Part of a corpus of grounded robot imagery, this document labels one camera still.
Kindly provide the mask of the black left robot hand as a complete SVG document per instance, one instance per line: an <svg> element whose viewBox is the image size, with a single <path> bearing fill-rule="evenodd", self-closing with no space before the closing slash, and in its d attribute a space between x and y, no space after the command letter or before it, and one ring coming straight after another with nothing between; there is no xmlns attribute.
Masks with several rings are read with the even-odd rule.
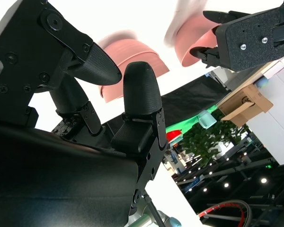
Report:
<svg viewBox="0 0 284 227"><path fill-rule="evenodd" d="M284 57L284 2L254 14L207 10L203 15L218 23L212 29L217 47L195 47L190 54L207 67L239 72Z"/></svg>

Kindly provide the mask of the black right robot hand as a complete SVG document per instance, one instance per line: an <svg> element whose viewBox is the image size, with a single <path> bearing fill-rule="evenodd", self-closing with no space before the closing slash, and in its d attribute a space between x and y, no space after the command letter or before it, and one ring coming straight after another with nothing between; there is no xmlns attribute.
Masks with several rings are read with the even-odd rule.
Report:
<svg viewBox="0 0 284 227"><path fill-rule="evenodd" d="M122 73L45 0L0 21L0 227L123 227L168 142L150 64Z"/></svg>

